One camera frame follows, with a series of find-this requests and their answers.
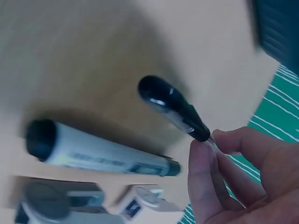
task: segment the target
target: white stripe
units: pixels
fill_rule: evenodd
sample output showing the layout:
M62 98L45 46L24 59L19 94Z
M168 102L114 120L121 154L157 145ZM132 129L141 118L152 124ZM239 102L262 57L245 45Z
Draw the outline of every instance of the white stripe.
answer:
M189 212L188 209L185 209L185 211L188 212L190 216L194 217L194 215L191 212Z
M278 70L282 70L284 71L285 73L289 74L289 75L292 75L296 78L299 78L294 72L292 72L291 70L287 69L287 68L284 68L284 67L279 67Z
M185 216L188 217L188 219L189 219L191 222L194 222L194 223L195 223L195 221L194 221L193 219L191 219L189 216L187 216L186 213L185 213Z
M289 70L285 70L285 69L279 68L278 71L280 71L281 73L287 74L289 76L292 76L292 77L294 77L296 79L299 79L299 77L295 73L290 72Z
M230 192L232 192L232 190L228 186L225 185L225 187L226 187L227 190L229 190Z
M250 122L251 123L253 123L253 124L255 124L255 125L257 125L257 126L259 126L259 127L261 127L262 129L264 129L266 132L268 132L268 133L270 133L271 135L273 135L275 138L277 138L277 139L280 139L280 140L282 140L282 141L284 141L282 138L280 138L278 135L276 135L276 134L273 134L271 131L269 131L268 129L266 129L266 128L264 128L263 126L261 126L260 124L258 124L258 123L256 123L256 122L254 122L253 120L250 120Z
M268 99L268 98L266 98L266 97L263 97L263 98L264 98L265 100L269 101L270 103L272 103L273 105L279 107L279 108L282 109L284 112L286 112L286 113L292 115L293 117L295 117L295 118L297 118L297 119L299 120L299 117L298 117L298 116L296 116L296 115L293 114L292 112L289 112L288 110L286 110L285 108L283 108L281 105L279 105L279 104L273 102L272 100L270 100L270 99Z
M282 98L285 102L288 102L289 104L293 105L294 107L297 108L297 110L299 110L299 107L295 104L293 104L290 100L287 100L286 98L284 98L283 96L279 95L278 93L274 92L273 90L271 89L268 89L268 91L274 93L275 95L279 96L280 98Z
M276 76L278 76L278 77L281 77L282 79L284 79L285 81L287 81L287 82L289 82L289 83L291 83L291 84L293 84L293 85L295 85L295 86L298 86L299 87L299 84L297 84L297 83L294 83L294 82L292 82L292 81L290 81L290 80L288 80L287 78L285 78L285 77L283 77L283 76L281 76L281 75L279 75L279 74L275 74Z
M280 67L288 69L287 67L285 67L283 64L280 65Z
M260 178L258 178L258 177L256 177L256 176L254 176L252 173L250 173L249 171L247 171L247 170L245 170L245 169L243 169L242 167L240 167L238 164L235 164L237 167L239 167L241 170L244 170L246 173L248 173L250 176L252 176L252 177L254 177L254 178L256 178L259 182L261 181L261 179Z
M216 143L214 143L213 146L215 146L215 147L220 151L220 149L218 148L218 146L216 145ZM230 158L232 158L234 161L236 161L236 162L242 164L244 167L246 167L246 168L250 169L251 171L255 172L256 174L260 175L258 172L256 172L255 170L253 170L251 167L245 165L245 164L242 163L241 161L236 160L236 159L235 159L234 157L232 157L231 155L228 155L228 156L229 156Z
M296 104L299 105L299 102L298 102L298 101L296 101L295 99L293 99L292 97L290 97L288 94L282 92L279 88L277 88L277 87L275 87L275 86L273 86L273 85L271 85L271 84L270 84L270 87L272 87L273 89L277 90L278 92L284 94L286 97L288 97L289 99L291 99L292 101L294 101Z
M190 219L186 214L184 214L184 218L186 219L186 221L190 224L195 223L192 219Z
M191 208L191 206L190 206L190 205L188 205L188 206L186 207L186 209L189 209L190 211L192 211L192 212L193 212L193 210L192 210L192 208Z
M231 189L229 189L229 187L228 186L226 186L225 185L225 187L227 188L227 190L229 190L229 192L231 192L232 193L232 195L230 195L233 199L235 199L236 201L239 201L238 200L238 198L236 198L235 196L234 196L234 193L232 192L232 190Z
M260 118L259 116L253 115L255 118L260 119L261 121L265 122L266 124L280 130L282 133L286 134L287 136L289 136L290 138L294 139L295 141L299 141L299 139L296 139L294 136L290 135L288 132L285 132L283 129L281 129L280 127L275 126L274 124L271 124L270 122Z
M291 76L291 75L289 75L289 74L286 74L286 73L284 73L284 72L282 72L282 71L279 71L280 72L280 74L282 74L282 75L284 75L284 76L286 76L286 77L288 77L288 78L290 78L290 79L293 79L293 80L295 80L295 81L299 81L299 79L297 78L297 77L293 77L293 76Z
M242 165L243 165L244 167L246 167L247 169L250 169L252 172L256 173L257 175L260 175L259 172L257 172L256 170L252 169L251 167L245 165L244 163L242 163L242 162L236 160L233 156L231 156L231 155L228 155L228 156L229 156L232 160L234 160L234 161L236 161L236 162L242 164Z
M287 67L285 67L284 65L280 65L278 68L282 68L282 69L285 69L285 70L288 70L288 71L290 71L290 72L292 72L291 70L289 70Z

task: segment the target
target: green striped cloth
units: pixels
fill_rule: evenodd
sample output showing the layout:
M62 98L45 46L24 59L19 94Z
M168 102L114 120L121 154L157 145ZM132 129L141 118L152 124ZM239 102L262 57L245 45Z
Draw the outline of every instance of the green striped cloth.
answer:
M248 126L284 141L299 142L299 76L280 65ZM259 170L243 156L230 158L255 181L261 182ZM178 223L194 224L190 204L184 212Z

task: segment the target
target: table surface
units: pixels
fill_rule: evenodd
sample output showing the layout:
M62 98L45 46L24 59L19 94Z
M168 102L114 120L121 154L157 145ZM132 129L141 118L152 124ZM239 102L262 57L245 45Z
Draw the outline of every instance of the table surface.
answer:
M113 204L130 184L160 184L189 203L191 138L138 97L145 75L162 76L211 129L247 124L278 65L256 48L246 1L0 0L0 203L12 223L14 176L97 182ZM177 177L120 175L38 162L23 132L46 116L128 146L174 158Z

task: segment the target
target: hand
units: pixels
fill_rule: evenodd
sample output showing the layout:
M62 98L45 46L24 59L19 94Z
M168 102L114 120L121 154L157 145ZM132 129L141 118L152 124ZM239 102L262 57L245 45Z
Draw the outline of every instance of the hand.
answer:
M249 127L213 134L222 152L195 140L190 146L188 191L196 224L298 224L299 143ZM225 155L237 152L261 171L262 184Z

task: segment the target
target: gray object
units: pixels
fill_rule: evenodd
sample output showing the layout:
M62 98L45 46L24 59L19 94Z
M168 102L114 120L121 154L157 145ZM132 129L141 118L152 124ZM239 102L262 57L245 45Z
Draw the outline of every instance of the gray object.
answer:
M32 179L25 187L16 224L122 224L102 207L104 192L95 183Z

